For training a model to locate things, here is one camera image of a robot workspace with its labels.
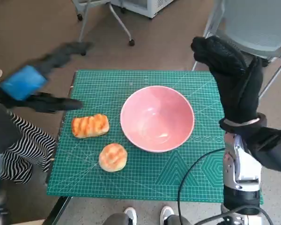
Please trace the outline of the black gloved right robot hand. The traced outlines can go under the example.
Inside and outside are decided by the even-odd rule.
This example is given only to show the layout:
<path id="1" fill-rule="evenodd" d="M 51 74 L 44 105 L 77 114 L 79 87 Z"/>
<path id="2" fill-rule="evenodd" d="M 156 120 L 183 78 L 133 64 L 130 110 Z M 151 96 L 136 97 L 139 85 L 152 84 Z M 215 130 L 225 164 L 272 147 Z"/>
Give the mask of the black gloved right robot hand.
<path id="1" fill-rule="evenodd" d="M 261 59 L 254 57 L 247 65 L 236 47 L 217 36 L 194 37 L 191 49 L 217 83 L 224 118 L 237 124 L 256 119 L 263 82 Z"/>

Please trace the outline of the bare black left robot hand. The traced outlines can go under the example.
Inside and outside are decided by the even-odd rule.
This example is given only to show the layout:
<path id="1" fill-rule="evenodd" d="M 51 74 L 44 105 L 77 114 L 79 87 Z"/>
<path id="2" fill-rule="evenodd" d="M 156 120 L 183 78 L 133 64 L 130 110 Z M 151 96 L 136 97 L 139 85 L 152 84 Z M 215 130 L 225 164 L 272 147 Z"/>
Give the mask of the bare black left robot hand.
<path id="1" fill-rule="evenodd" d="M 48 81 L 50 73 L 66 65 L 72 55 L 85 56 L 91 42 L 63 43 L 50 53 L 28 61 L 0 82 L 0 104 L 6 108 L 28 107 L 36 112 L 55 113 L 82 108 L 82 102 L 68 97 L 54 97 L 38 92 Z"/>

